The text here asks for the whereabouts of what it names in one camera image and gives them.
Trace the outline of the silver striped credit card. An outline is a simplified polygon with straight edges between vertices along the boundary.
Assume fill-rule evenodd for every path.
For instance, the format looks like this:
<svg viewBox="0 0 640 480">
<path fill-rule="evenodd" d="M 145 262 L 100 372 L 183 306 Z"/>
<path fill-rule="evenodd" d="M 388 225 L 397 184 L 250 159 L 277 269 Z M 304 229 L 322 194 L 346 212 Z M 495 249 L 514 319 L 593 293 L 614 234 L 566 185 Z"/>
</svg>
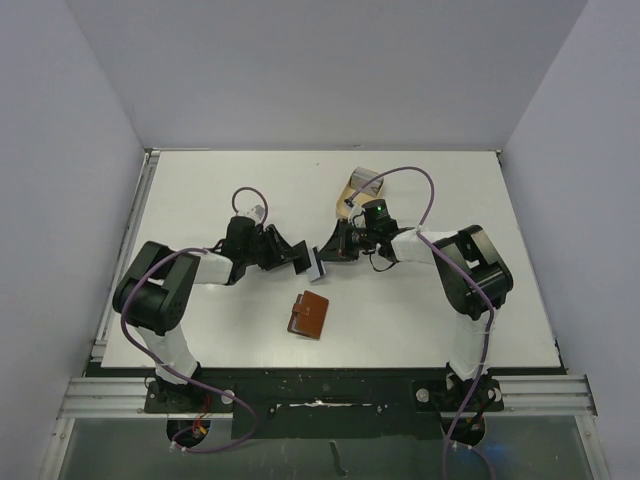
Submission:
<svg viewBox="0 0 640 480">
<path fill-rule="evenodd" d="M 308 250 L 309 267 L 306 269 L 306 275 L 310 282 L 316 282 L 326 275 L 323 262 L 319 259 L 319 252 L 316 247 Z"/>
</svg>

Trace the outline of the brown leather card holder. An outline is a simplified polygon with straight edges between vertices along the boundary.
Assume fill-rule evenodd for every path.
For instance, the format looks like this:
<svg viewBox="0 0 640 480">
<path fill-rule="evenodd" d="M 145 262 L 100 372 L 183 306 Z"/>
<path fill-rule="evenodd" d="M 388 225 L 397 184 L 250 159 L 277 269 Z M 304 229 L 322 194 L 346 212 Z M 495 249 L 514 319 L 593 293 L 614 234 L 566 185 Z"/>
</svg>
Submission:
<svg viewBox="0 0 640 480">
<path fill-rule="evenodd" d="M 299 294 L 291 310 L 287 331 L 312 340 L 319 340 L 324 327 L 329 300 L 309 290 Z"/>
</svg>

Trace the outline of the black credit card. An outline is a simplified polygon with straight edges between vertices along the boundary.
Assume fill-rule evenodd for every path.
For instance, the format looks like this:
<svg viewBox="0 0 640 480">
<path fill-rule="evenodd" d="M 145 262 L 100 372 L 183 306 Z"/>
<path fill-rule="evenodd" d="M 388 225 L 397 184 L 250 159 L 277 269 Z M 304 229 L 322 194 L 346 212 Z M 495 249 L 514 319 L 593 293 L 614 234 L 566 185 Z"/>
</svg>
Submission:
<svg viewBox="0 0 640 480">
<path fill-rule="evenodd" d="M 305 272 L 311 267 L 311 260 L 309 256 L 309 249 L 304 240 L 300 241 L 293 246 L 294 259 L 293 266 L 297 275 Z"/>
</svg>

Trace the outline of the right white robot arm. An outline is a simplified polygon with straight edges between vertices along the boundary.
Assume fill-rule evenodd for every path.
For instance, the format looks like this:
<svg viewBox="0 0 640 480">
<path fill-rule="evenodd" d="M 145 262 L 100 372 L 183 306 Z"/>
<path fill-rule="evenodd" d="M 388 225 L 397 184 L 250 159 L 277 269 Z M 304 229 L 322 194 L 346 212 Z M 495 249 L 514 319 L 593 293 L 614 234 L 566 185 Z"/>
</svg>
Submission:
<svg viewBox="0 0 640 480">
<path fill-rule="evenodd" d="M 457 314 L 445 384 L 448 402 L 469 408 L 481 396 L 478 378 L 489 370 L 491 331 L 498 310 L 513 289 L 513 276 L 485 230 L 471 225 L 434 232 L 426 226 L 401 227 L 384 200 L 355 204 L 336 222 L 327 243 L 313 253 L 319 262 L 351 262 L 377 254 L 396 265 L 416 263 L 437 269 L 443 292 Z"/>
</svg>

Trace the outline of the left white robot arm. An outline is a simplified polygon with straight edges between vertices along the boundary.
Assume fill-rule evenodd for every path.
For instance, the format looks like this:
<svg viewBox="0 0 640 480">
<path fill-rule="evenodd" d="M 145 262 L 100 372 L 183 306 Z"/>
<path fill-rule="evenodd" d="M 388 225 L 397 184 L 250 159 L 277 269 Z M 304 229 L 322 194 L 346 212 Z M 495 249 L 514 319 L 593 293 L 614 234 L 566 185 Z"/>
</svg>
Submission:
<svg viewBox="0 0 640 480">
<path fill-rule="evenodd" d="M 274 225 L 251 216 L 232 217 L 225 237 L 210 248 L 143 244 L 116 287 L 112 306 L 125 337 L 154 361 L 156 378 L 170 385 L 167 396 L 177 408 L 193 410 L 204 395 L 196 380 L 200 364 L 181 327 L 193 287 L 233 286 L 251 266 L 271 271 L 287 264 L 296 272 L 309 266 L 306 243 L 291 245 Z"/>
</svg>

